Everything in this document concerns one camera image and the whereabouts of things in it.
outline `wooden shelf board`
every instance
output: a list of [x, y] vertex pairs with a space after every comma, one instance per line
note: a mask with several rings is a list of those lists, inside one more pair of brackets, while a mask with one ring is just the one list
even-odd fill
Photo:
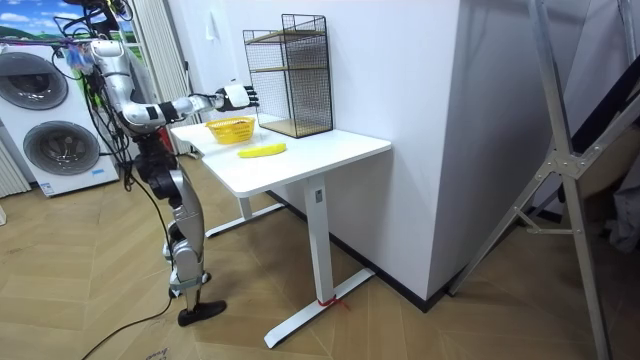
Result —
[[245, 45], [250, 44], [281, 44], [291, 41], [300, 40], [307, 37], [313, 37], [318, 35], [324, 35], [324, 31], [316, 31], [316, 30], [280, 30], [274, 31], [267, 35], [258, 36], [257, 38], [253, 38], [245, 41]]

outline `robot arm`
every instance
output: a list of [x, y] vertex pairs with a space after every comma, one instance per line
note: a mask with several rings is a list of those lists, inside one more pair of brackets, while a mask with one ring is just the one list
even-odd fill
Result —
[[91, 42], [90, 49], [104, 78], [111, 106], [121, 114], [121, 125], [129, 136], [152, 133], [196, 113], [259, 106], [253, 88], [242, 85], [226, 86], [213, 95], [193, 94], [160, 104], [135, 103], [131, 100], [134, 86], [124, 45], [113, 40], [96, 40]]

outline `white wall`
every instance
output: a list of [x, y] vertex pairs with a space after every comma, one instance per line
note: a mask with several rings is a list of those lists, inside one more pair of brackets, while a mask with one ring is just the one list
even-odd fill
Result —
[[[242, 30], [280, 29], [283, 13], [327, 17], [336, 128], [388, 139], [394, 147], [328, 174], [330, 229], [426, 298], [458, 1], [170, 4], [203, 91], [215, 90], [236, 71], [249, 83]], [[222, 25], [216, 26], [220, 38], [204, 40], [206, 8], [226, 12], [216, 25], [226, 20], [230, 41]], [[229, 75], [216, 73], [222, 70]], [[298, 184], [277, 193], [304, 210]]]
[[[636, 37], [640, 36], [640, 3], [631, 2]], [[582, 37], [565, 91], [567, 118], [571, 134], [587, 119], [628, 66], [624, 28], [616, 0], [591, 0]], [[545, 182], [534, 201], [540, 204], [558, 189], [560, 179]], [[547, 210], [561, 214], [557, 200]]]
[[[588, 4], [546, 3], [566, 84]], [[527, 4], [461, 2], [429, 296], [469, 262], [547, 152], [551, 130]]]

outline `humanoid robot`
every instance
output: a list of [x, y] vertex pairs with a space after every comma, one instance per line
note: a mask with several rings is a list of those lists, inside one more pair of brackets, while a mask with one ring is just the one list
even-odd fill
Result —
[[[65, 24], [61, 31], [82, 23], [100, 35], [101, 39], [88, 43], [89, 56], [95, 65], [89, 86], [115, 113], [118, 126], [138, 145], [140, 155], [134, 165], [142, 181], [147, 183], [158, 199], [167, 199], [174, 221], [169, 225], [169, 241], [165, 246], [172, 261], [170, 293], [182, 294], [186, 309], [178, 315], [178, 324], [186, 326], [211, 318], [226, 308], [222, 300], [200, 302], [200, 288], [209, 279], [204, 271], [203, 243], [205, 239], [202, 207], [187, 174], [161, 141], [158, 130], [187, 116], [212, 110], [234, 111], [258, 106], [252, 87], [231, 85], [215, 94], [193, 94], [160, 104], [141, 104], [132, 100], [134, 81], [131, 74], [129, 52], [125, 46], [111, 40], [109, 33], [118, 29], [114, 12], [125, 11], [124, 3], [107, 0], [65, 0], [81, 5], [83, 18]], [[104, 14], [106, 20], [92, 23], [95, 14]]]

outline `black wire shelf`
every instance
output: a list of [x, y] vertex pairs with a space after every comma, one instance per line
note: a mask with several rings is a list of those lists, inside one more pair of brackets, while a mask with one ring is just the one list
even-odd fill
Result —
[[325, 17], [285, 14], [282, 30], [243, 35], [251, 82], [260, 96], [260, 127], [294, 138], [333, 130]]

